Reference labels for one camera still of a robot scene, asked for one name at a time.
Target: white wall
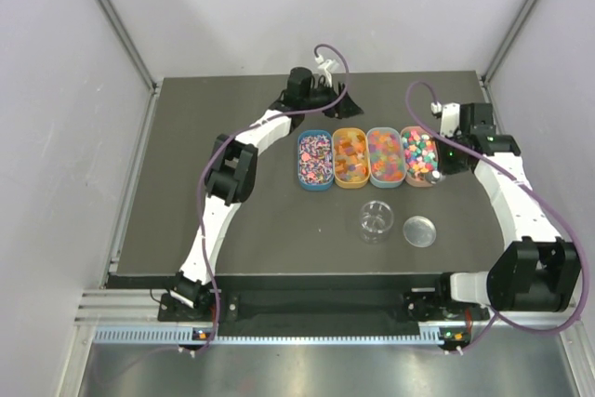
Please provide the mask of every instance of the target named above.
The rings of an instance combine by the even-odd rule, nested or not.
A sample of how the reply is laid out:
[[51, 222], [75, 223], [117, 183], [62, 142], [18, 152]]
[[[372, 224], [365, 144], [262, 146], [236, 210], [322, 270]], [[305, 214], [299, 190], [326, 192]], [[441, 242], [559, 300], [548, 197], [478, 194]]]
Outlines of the white wall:
[[149, 97], [94, 0], [0, 0], [0, 394], [50, 395]]
[[522, 2], [112, 1], [156, 77], [287, 73], [321, 41], [355, 72], [481, 72]]
[[[595, 9], [592, 0], [541, 0], [493, 82], [528, 175], [563, 215], [595, 269]], [[584, 314], [595, 345], [595, 284]]]

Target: dark gray table surface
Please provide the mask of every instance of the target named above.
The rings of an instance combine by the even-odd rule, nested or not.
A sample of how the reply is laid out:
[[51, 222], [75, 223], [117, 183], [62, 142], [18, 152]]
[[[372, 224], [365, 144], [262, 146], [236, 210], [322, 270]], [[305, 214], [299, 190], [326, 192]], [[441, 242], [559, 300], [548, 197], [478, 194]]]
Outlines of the dark gray table surface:
[[[307, 129], [374, 126], [397, 130], [413, 124], [403, 103], [408, 85], [424, 79], [442, 102], [481, 102], [473, 72], [360, 73], [350, 94], [365, 110], [348, 120], [311, 115], [296, 132], [258, 159], [256, 187], [228, 230], [218, 273], [369, 273], [489, 270], [503, 251], [502, 235], [487, 195], [471, 173], [419, 189], [403, 184], [381, 190], [337, 185], [306, 192], [298, 184], [297, 138]], [[220, 133], [258, 119], [284, 88], [286, 76], [165, 79], [128, 222], [118, 274], [169, 274], [188, 255], [196, 234], [195, 191], [200, 171]], [[435, 128], [430, 94], [419, 89], [413, 102]], [[367, 245], [357, 237], [357, 212], [367, 201], [392, 206], [389, 240]], [[428, 248], [408, 244], [405, 220], [432, 220], [437, 239]]]

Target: candy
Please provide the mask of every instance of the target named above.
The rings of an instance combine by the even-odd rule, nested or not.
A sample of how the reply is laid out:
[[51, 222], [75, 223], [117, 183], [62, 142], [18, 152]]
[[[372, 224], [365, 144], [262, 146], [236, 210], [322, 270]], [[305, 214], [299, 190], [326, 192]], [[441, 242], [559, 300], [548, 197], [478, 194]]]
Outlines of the candy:
[[401, 135], [407, 175], [423, 180], [424, 176], [438, 168], [436, 146], [430, 135], [417, 130], [405, 131]]
[[299, 141], [299, 172], [302, 183], [324, 185], [333, 177], [331, 140], [323, 134], [308, 135]]
[[[399, 135], [379, 129], [368, 134], [370, 173], [380, 181], [400, 181], [404, 177], [404, 163], [401, 156]], [[405, 150], [405, 154], [414, 149]]]
[[335, 175], [342, 181], [363, 181], [368, 175], [365, 136], [349, 131], [335, 137]]

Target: blue container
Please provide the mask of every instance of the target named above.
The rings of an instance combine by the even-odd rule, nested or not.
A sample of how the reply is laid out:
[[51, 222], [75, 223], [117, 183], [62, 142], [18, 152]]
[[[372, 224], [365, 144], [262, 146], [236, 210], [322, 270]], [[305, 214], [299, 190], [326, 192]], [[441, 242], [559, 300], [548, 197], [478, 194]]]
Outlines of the blue container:
[[331, 164], [333, 164], [333, 138], [331, 137], [331, 134], [329, 134], [325, 130], [306, 130], [305, 132], [302, 132], [301, 135], [299, 136], [299, 138], [297, 139], [297, 181], [299, 181], [299, 184], [302, 186], [302, 188], [304, 190], [325, 191], [331, 187], [331, 185], [333, 184], [333, 180], [335, 179], [335, 175], [333, 173], [332, 166], [331, 166], [331, 177], [326, 183], [323, 183], [320, 185], [314, 185], [314, 184], [306, 183], [305, 181], [302, 181], [299, 178], [299, 162], [301, 161], [301, 152], [299, 150], [300, 143], [301, 143], [302, 139], [304, 139], [306, 137], [316, 136], [316, 135], [324, 135], [328, 138], [328, 141], [330, 143], [329, 152], [331, 154]]

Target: clear plastic cup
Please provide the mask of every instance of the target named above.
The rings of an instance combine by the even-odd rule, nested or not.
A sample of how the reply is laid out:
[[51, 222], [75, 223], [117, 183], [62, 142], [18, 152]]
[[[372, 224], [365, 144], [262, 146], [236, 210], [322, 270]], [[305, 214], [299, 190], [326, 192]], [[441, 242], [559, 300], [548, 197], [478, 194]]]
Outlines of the clear plastic cup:
[[379, 200], [368, 202], [360, 210], [360, 235], [369, 244], [385, 241], [393, 223], [390, 206]]

